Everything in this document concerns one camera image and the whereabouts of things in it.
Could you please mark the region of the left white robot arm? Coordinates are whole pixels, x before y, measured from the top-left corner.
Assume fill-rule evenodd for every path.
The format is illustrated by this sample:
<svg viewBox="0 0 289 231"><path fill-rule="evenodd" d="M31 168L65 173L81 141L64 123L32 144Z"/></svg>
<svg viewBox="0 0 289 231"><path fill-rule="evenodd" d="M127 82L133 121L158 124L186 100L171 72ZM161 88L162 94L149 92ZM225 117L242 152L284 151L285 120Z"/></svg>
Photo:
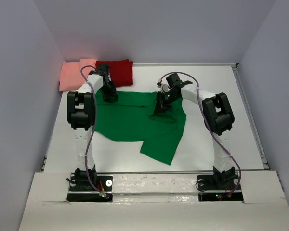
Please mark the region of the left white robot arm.
<svg viewBox="0 0 289 231"><path fill-rule="evenodd" d="M83 70L80 74L85 83L76 91L67 94L67 121L71 125L77 150L77 166L74 178L69 182L74 185L81 185L86 190L96 190L103 194L97 183L97 172L95 161L92 156L92 138L97 120L97 100L98 91L102 94L105 102L113 103L118 100L118 94L114 82L111 79L110 67L100 64L93 68L85 77Z"/></svg>

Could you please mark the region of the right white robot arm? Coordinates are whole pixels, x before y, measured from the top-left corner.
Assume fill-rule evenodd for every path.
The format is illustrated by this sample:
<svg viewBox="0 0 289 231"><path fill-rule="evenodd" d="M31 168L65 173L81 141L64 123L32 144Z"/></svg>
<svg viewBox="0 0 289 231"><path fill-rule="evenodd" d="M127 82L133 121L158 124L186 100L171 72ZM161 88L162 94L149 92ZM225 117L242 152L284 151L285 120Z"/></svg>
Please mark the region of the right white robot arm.
<svg viewBox="0 0 289 231"><path fill-rule="evenodd" d="M199 106L204 124L213 142L214 163L211 175L199 175L195 183L200 192L224 190L232 194L240 184L240 166L229 151L230 131L235 117L225 93L211 93L202 90L193 77L182 81L181 72L170 72L162 76L157 87L157 104L154 113L170 110L171 103L186 99Z"/></svg>

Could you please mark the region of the green t shirt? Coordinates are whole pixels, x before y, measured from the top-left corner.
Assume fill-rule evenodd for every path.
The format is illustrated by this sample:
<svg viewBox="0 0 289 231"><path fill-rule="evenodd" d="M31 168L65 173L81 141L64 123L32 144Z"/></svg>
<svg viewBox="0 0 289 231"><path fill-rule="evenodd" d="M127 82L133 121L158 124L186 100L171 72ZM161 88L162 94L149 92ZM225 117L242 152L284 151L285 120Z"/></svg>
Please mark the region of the green t shirt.
<svg viewBox="0 0 289 231"><path fill-rule="evenodd" d="M112 141L141 141L140 153L170 165L186 123L182 101L178 99L170 110L154 114L156 92L119 91L118 100L108 103L99 91L95 130Z"/></svg>

